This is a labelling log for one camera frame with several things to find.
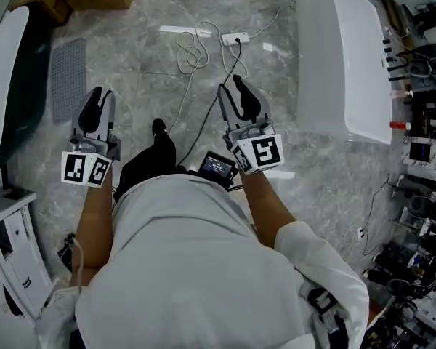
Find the white container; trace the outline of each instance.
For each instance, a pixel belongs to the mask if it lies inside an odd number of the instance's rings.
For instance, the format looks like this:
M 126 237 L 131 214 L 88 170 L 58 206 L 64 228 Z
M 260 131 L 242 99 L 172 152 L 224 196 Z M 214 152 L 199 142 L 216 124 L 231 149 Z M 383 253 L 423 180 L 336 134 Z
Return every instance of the white container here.
M 343 140 L 391 143 L 383 33 L 367 0 L 298 0 L 297 126 Z

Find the drawer handle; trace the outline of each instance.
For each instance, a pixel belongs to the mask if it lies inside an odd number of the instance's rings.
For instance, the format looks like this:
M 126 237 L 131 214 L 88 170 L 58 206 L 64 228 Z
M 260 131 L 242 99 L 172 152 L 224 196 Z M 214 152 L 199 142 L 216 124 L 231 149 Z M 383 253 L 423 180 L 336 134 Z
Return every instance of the drawer handle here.
M 24 283 L 23 283 L 23 287 L 26 289 L 31 285 L 31 279 L 28 277 Z

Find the white shirt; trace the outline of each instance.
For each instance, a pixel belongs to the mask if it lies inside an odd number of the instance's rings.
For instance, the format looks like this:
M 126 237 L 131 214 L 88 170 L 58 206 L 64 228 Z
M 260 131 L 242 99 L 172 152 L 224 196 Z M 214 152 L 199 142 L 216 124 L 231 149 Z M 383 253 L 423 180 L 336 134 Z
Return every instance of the white shirt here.
M 88 348 L 313 348 L 306 278 L 339 301 L 360 347 L 366 287 L 304 222 L 269 249 L 225 190 L 178 174 L 126 193 L 113 231 L 108 264 L 76 304 Z

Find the white power strip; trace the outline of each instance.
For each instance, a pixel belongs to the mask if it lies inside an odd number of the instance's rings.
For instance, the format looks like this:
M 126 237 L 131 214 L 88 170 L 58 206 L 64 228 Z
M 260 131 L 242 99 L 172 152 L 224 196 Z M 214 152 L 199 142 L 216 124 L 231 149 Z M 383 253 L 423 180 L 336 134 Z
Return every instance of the white power strip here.
M 221 36 L 221 40 L 225 46 L 228 45 L 237 45 L 238 42 L 236 39 L 241 40 L 241 44 L 245 44 L 249 42 L 249 35 L 247 32 L 239 32 L 239 33 L 226 33 Z

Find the shirt sleeve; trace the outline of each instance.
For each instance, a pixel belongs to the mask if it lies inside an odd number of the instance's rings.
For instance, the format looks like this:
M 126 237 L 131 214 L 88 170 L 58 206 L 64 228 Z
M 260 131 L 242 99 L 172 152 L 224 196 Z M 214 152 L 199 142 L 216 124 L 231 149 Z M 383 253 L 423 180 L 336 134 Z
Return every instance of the shirt sleeve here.
M 307 279 L 328 290 L 350 317 L 349 348 L 359 348 L 368 324 L 366 285 L 325 240 L 302 221 L 283 226 L 275 250 L 286 256 Z

